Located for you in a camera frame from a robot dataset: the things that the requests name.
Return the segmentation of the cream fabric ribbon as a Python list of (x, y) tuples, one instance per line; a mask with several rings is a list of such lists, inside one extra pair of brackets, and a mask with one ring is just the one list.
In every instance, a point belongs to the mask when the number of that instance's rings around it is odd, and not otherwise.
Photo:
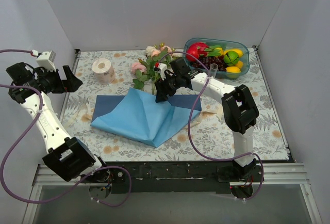
[[(210, 106), (208, 105), (203, 111), (201, 111), (201, 113), (198, 115), (198, 117), (195, 117), (194, 119), (192, 119), (192, 123), (191, 123), (191, 127), (197, 126), (200, 123), (202, 123), (202, 121), (210, 116), (216, 115), (218, 117), (218, 119), (221, 119), (222, 115), (223, 115), (223, 111), (220, 110), (221, 105), (219, 104), (216, 109), (211, 109)], [(91, 122), (93, 114), (94, 114), (95, 110), (94, 108), (89, 109), (89, 107), (85, 104), (82, 105), (68, 120), (67, 122), (65, 122), (63, 124), (63, 127), (65, 129), (69, 128), (74, 122), (75, 120), (81, 116), (83, 119), (83, 122), (87, 121), (87, 122)]]

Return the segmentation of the blue wrapping paper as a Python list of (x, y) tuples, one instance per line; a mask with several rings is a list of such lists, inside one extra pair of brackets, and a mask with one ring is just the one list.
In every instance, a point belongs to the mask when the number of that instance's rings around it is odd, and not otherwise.
[(160, 103), (155, 99), (135, 88), (127, 95), (98, 95), (91, 126), (157, 148), (202, 111), (195, 94), (176, 94)]

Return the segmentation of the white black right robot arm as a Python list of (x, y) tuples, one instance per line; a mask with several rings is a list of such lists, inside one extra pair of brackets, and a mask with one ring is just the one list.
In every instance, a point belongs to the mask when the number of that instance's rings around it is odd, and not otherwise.
[(249, 88), (222, 83), (201, 70), (192, 70), (178, 58), (171, 62), (171, 70), (164, 63), (155, 63), (154, 71), (160, 74), (155, 82), (156, 102), (164, 102), (177, 89), (189, 88), (204, 94), (223, 107), (224, 120), (234, 138), (233, 175), (238, 181), (253, 178), (256, 159), (253, 155), (253, 131), (259, 111)]

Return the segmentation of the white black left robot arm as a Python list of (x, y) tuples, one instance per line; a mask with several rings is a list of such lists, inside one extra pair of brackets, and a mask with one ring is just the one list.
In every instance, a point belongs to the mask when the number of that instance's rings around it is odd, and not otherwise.
[(106, 182), (110, 171), (103, 160), (92, 154), (82, 141), (64, 129), (47, 96), (50, 92), (75, 92), (83, 84), (69, 66), (63, 66), (63, 70), (66, 79), (60, 78), (57, 69), (49, 70), (40, 66), (29, 70), (25, 63), (16, 63), (6, 69), (14, 86), (9, 95), (32, 118), (38, 118), (36, 126), (47, 151), (43, 161), (49, 169), (67, 182), (89, 172), (92, 172), (97, 182)]

